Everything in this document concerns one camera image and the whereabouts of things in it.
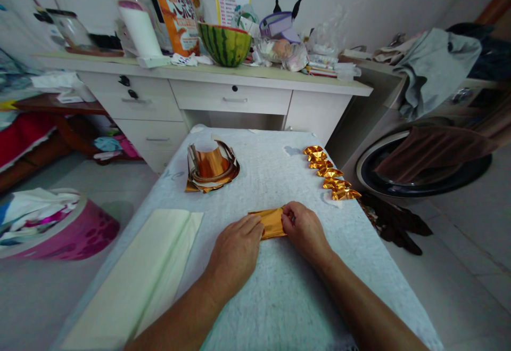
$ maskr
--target white desk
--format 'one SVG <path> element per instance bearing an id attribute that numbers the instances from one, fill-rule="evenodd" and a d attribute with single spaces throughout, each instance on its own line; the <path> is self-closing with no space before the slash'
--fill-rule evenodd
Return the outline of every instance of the white desk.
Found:
<path id="1" fill-rule="evenodd" d="M 372 91 L 356 81 L 306 76 L 275 67 L 144 69 L 133 58 L 65 52 L 37 58 L 48 68 L 77 71 L 159 174 L 197 123 L 309 131 L 325 145 L 351 97 L 369 96 Z M 129 86 L 119 83 L 120 76 L 129 79 Z"/>

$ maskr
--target brown towel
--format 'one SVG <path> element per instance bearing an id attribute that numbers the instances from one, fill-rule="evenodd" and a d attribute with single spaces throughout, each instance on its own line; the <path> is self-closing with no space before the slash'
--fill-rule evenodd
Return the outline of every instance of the brown towel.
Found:
<path id="1" fill-rule="evenodd" d="M 410 210 L 385 202 L 371 193 L 363 193 L 359 203 L 371 207 L 377 219 L 371 217 L 373 226 L 380 237 L 387 242 L 394 242 L 415 255 L 422 255 L 421 248 L 408 236 L 407 231 L 422 236 L 433 234 L 430 228 L 418 215 Z"/>
<path id="2" fill-rule="evenodd" d="M 424 169 L 469 162 L 497 147 L 491 139 L 459 127 L 412 127 L 405 141 L 374 171 L 394 182 L 408 183 Z"/>

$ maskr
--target white cabinet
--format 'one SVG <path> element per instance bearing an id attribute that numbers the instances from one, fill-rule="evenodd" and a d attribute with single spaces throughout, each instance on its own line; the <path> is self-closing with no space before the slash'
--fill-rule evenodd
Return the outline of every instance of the white cabinet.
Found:
<path id="1" fill-rule="evenodd" d="M 176 153 L 175 151 L 140 151 L 142 158 L 147 162 L 151 170 L 158 175 L 162 175 L 170 160 Z"/>
<path id="2" fill-rule="evenodd" d="M 291 90 L 171 80 L 181 110 L 286 115 Z"/>
<path id="3" fill-rule="evenodd" d="M 183 120 L 167 79 L 127 75 L 125 86 L 115 74 L 78 75 L 113 119 Z"/>
<path id="4" fill-rule="evenodd" d="M 324 146 L 334 132 L 351 95 L 293 91 L 286 130 L 315 133 Z"/>
<path id="5" fill-rule="evenodd" d="M 184 122 L 115 121 L 138 151 L 176 151 L 188 134 Z"/>

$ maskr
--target folded gold paper ingot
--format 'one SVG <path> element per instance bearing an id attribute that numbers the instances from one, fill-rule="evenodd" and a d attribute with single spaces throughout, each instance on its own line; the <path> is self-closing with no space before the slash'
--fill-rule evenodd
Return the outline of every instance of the folded gold paper ingot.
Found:
<path id="1" fill-rule="evenodd" d="M 306 149 L 304 149 L 303 153 L 305 155 L 309 155 L 315 152 L 323 151 L 323 148 L 321 146 L 309 146 Z"/>
<path id="2" fill-rule="evenodd" d="M 261 223 L 265 227 L 261 240 L 277 238 L 279 236 L 287 235 L 282 227 L 282 214 L 284 210 L 282 207 L 278 209 L 270 209 L 263 211 L 252 211 L 249 214 L 260 215 Z"/>
<path id="3" fill-rule="evenodd" d="M 233 150 L 213 136 L 218 147 L 201 152 L 195 145 L 188 147 L 188 182 L 185 192 L 202 191 L 204 194 L 231 182 L 240 172 L 240 164 Z"/>
<path id="4" fill-rule="evenodd" d="M 358 191 L 351 189 L 332 190 L 333 200 L 359 199 L 362 197 Z"/>
<path id="5" fill-rule="evenodd" d="M 318 151 L 316 153 L 309 154 L 307 160 L 309 162 L 317 162 L 321 160 L 325 160 L 327 158 L 326 154 L 323 151 Z"/>
<path id="6" fill-rule="evenodd" d="M 343 172 L 334 168 L 321 168 L 318 170 L 318 176 L 325 178 L 337 178 L 343 176 Z"/>
<path id="7" fill-rule="evenodd" d="M 334 164 L 328 160 L 326 161 L 317 161 L 317 162 L 311 162 L 310 165 L 309 165 L 310 168 L 316 168 L 316 169 L 321 169 L 321 168 L 332 168 L 334 167 Z"/>
<path id="8" fill-rule="evenodd" d="M 323 182 L 324 189 L 333 189 L 333 190 L 341 190 L 341 189 L 349 189 L 351 187 L 351 183 L 348 181 L 343 181 L 342 179 L 337 178 L 326 178 Z"/>

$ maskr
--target white tablecloth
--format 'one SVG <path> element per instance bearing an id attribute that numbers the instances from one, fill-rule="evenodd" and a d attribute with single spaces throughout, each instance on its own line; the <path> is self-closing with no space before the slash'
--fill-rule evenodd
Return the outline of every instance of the white tablecloth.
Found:
<path id="1" fill-rule="evenodd" d="M 237 178 L 208 194 L 185 193 L 186 149 L 219 135 L 240 162 Z M 204 212 L 178 299 L 201 275 L 224 227 L 248 211 L 291 200 L 316 212 L 344 262 L 425 342 L 442 350 L 426 311 L 355 200 L 332 201 L 323 178 L 309 168 L 303 149 L 319 144 L 312 133 L 195 126 L 123 232 L 55 344 L 72 328 L 109 271 L 151 212 L 159 208 Z M 263 241 L 254 274 L 224 308 L 202 350 L 346 350 L 355 343 L 334 302 L 286 237 Z"/>

